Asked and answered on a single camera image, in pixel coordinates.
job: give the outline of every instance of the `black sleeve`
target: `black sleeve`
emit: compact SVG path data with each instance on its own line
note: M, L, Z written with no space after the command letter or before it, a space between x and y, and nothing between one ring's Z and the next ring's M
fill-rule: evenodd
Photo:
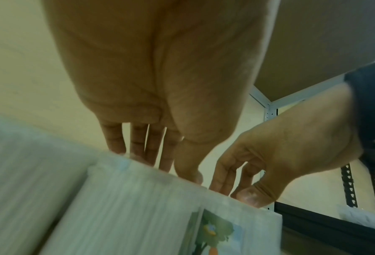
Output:
M375 140L375 63L345 75L353 90L359 137L364 148L372 148Z

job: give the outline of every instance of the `cartoon tree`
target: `cartoon tree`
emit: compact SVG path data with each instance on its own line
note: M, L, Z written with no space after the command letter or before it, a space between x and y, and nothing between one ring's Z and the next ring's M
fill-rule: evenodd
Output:
M218 243L228 241L234 232L231 222L222 219L212 212L203 211L203 217L196 238L196 248L193 255L201 255L207 247L216 248Z

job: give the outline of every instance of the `human hand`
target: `human hand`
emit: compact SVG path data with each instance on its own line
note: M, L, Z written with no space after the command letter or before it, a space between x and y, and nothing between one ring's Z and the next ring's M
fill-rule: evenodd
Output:
M197 183L200 162L235 129L278 3L43 1L65 67L109 149L126 152L122 124L131 123L131 153L154 165L167 128L159 168L169 171L175 159L176 173Z
M351 88L340 84L242 133L217 161L210 189L255 207L276 201L306 174L342 167L362 154ZM252 185L253 176L265 170Z

